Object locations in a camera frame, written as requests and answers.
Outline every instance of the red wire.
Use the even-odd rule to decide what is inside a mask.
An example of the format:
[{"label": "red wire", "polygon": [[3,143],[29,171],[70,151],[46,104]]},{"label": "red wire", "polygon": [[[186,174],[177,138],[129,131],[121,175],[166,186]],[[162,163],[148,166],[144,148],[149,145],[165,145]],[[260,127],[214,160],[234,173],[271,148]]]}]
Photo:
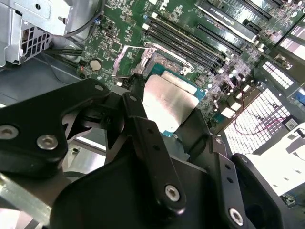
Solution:
[{"label": "red wire", "polygon": [[248,136],[257,135],[257,134],[259,134],[259,133],[265,131],[265,130],[268,129],[269,127],[271,127],[274,123],[281,122],[281,121],[285,120],[285,118],[278,118],[278,119],[274,120],[272,123],[270,123],[269,125],[265,126],[264,129],[262,129],[262,130],[260,130],[260,131],[258,131],[258,132],[256,132],[256,133],[251,133],[251,134],[242,133],[242,132],[240,132],[240,131],[236,128],[236,121],[237,121],[236,119],[237,119],[237,117],[244,111],[244,93],[243,93],[243,91],[242,91],[242,101],[243,101],[243,109],[242,109],[242,111],[241,111],[241,112],[235,117],[235,119],[234,119],[234,120],[235,120],[234,129],[235,129],[239,134],[241,134],[241,135],[248,135]]}]

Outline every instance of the screw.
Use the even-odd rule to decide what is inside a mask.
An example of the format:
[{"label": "screw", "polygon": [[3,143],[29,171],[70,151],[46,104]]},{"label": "screw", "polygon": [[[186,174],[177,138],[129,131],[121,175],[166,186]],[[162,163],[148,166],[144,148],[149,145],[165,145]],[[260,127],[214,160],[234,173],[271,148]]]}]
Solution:
[{"label": "screw", "polygon": [[37,139],[40,149],[53,150],[58,146],[57,138],[53,135],[42,135]]},{"label": "screw", "polygon": [[215,138],[215,140],[216,140],[216,142],[217,142],[218,144],[222,144],[222,143],[223,143],[222,140],[221,140],[220,138]]},{"label": "screw", "polygon": [[229,209],[230,217],[232,220],[238,225],[242,226],[244,224],[244,220],[242,215],[234,208]]},{"label": "screw", "polygon": [[179,193],[178,189],[176,189],[172,185],[167,185],[165,187],[165,194],[173,202],[177,202],[180,199],[180,193]]},{"label": "screw", "polygon": [[1,125],[0,126],[0,139],[10,140],[17,137],[19,131],[12,125]]}]

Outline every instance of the ventilation grille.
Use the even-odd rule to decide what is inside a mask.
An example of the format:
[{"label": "ventilation grille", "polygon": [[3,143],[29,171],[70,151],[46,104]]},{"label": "ventilation grille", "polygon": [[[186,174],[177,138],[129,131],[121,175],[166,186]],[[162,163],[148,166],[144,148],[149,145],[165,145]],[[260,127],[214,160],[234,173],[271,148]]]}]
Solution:
[{"label": "ventilation grille", "polygon": [[291,81],[288,76],[286,76],[281,70],[279,70],[277,67],[275,67],[273,64],[271,64],[269,61],[267,61],[263,68],[276,80],[279,82],[279,84],[285,88],[288,89],[291,85],[293,85],[293,81]]},{"label": "ventilation grille", "polygon": [[284,127],[281,120],[289,115],[271,91],[265,90],[224,130],[232,153],[253,153]]},{"label": "ventilation grille", "polygon": [[37,27],[30,25],[22,32],[22,58],[19,64],[47,49],[51,42],[51,36]]}]

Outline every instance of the motherboard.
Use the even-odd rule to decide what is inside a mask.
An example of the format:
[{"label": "motherboard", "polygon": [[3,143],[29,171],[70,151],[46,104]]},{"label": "motherboard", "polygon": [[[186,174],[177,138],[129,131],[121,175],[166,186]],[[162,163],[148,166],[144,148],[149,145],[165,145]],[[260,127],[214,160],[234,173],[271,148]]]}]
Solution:
[{"label": "motherboard", "polygon": [[252,69],[303,14],[298,0],[108,0],[78,74],[110,89],[128,89],[135,74],[175,75],[201,93],[197,107],[213,126],[235,115],[222,102],[242,106]]}]

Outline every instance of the black pcie slot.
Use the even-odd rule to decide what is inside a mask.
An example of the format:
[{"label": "black pcie slot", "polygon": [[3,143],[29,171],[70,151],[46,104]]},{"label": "black pcie slot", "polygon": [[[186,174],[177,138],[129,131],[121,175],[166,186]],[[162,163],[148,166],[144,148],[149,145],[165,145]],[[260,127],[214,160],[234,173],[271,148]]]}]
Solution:
[{"label": "black pcie slot", "polygon": [[214,53],[217,53],[218,55],[221,55],[221,57],[223,57],[223,58],[226,57],[226,55],[223,52],[219,51],[218,49],[215,49],[212,45],[210,45],[209,43],[200,39],[199,37],[195,36],[194,34],[190,33],[189,31],[187,31],[186,29],[184,29],[180,25],[168,20],[166,17],[164,17],[162,15],[158,15],[158,18],[160,19],[160,20],[158,20],[158,21],[160,21],[160,23],[168,24],[168,25],[176,28],[178,31],[183,33],[185,36],[187,36],[187,37],[193,39],[194,41],[198,42],[203,47],[212,50]]},{"label": "black pcie slot", "polygon": [[255,5],[250,0],[238,0],[238,1],[241,4],[243,4],[245,7],[247,7],[249,10],[251,10],[253,13],[257,14],[258,16],[260,16],[265,20],[269,21],[272,18],[272,16],[269,13],[267,13],[266,11]]},{"label": "black pcie slot", "polygon": [[155,25],[153,25],[150,29],[153,30],[156,34],[160,34],[160,35],[168,38],[172,42],[180,45],[181,47],[185,48],[186,50],[193,53],[194,55],[197,55],[199,58],[204,59],[206,62],[213,64],[214,68],[216,68],[219,65],[219,59],[216,59],[216,58],[210,56],[209,53],[198,52],[197,50],[200,51],[200,49],[193,47],[191,44],[185,42],[185,40],[178,40],[175,37],[175,35],[167,33],[167,30],[164,31],[164,29],[162,27],[155,27]]},{"label": "black pcie slot", "polygon": [[206,28],[202,24],[199,24],[197,26],[197,28],[200,29],[201,31],[205,32],[206,34],[208,34],[211,38],[215,39],[220,44],[222,44],[223,46],[227,47],[228,49],[230,49],[231,51],[233,51],[237,55],[240,56],[241,54],[243,54],[243,51],[240,50],[238,47],[236,47],[235,45],[231,44],[230,42],[228,42],[224,38],[220,37],[217,33],[211,31],[210,29]]},{"label": "black pcie slot", "polygon": [[147,33],[149,36],[151,36],[155,40],[165,44],[166,46],[170,47],[171,49],[173,49],[174,51],[179,53],[180,54],[179,56],[183,55],[184,58],[188,58],[189,60],[192,60],[193,62],[197,63],[198,65],[210,70],[212,73],[215,73],[215,69],[213,67],[211,67],[210,65],[208,65],[204,62],[200,62],[199,60],[193,58],[192,56],[186,55],[186,53],[183,50],[181,50],[180,47],[177,47],[176,45],[169,43],[168,41],[164,40],[163,37],[159,36],[158,34],[154,34],[151,31],[147,31]]},{"label": "black pcie slot", "polygon": [[208,50],[207,48],[200,47],[200,45],[193,42],[190,38],[182,36],[177,31],[175,31],[173,28],[171,28],[170,26],[167,26],[165,23],[163,23],[161,21],[158,21],[158,20],[150,20],[149,25],[153,26],[153,27],[156,27],[156,26],[162,27],[166,31],[172,33],[174,37],[177,37],[181,41],[184,41],[184,42],[192,45],[195,49],[202,51],[203,53],[205,53],[206,55],[208,55],[210,58],[217,61],[218,63],[224,64],[224,61],[219,56],[217,56],[215,53],[213,53],[211,50]]},{"label": "black pcie slot", "polygon": [[269,4],[276,6],[277,8],[280,8],[284,5],[284,3],[281,0],[265,0]]}]

